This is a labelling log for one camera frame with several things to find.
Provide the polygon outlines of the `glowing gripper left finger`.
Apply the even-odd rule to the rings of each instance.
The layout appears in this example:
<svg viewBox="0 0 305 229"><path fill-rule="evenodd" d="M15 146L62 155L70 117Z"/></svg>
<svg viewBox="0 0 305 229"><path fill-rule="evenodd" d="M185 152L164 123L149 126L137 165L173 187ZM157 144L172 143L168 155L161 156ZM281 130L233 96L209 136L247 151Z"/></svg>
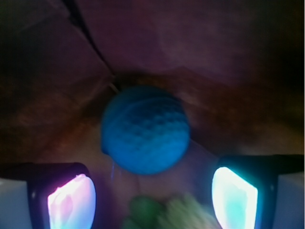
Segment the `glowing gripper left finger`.
<svg viewBox="0 0 305 229"><path fill-rule="evenodd" d="M96 190L81 163L0 166L2 229L90 229Z"/></svg>

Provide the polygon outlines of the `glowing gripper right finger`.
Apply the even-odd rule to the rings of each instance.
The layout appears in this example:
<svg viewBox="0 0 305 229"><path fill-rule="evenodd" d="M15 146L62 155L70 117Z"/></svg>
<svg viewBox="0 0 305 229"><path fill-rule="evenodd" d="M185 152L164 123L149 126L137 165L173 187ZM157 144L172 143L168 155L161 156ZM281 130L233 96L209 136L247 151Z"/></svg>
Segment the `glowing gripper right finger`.
<svg viewBox="0 0 305 229"><path fill-rule="evenodd" d="M225 156L212 179L212 203L223 229L303 229L303 155Z"/></svg>

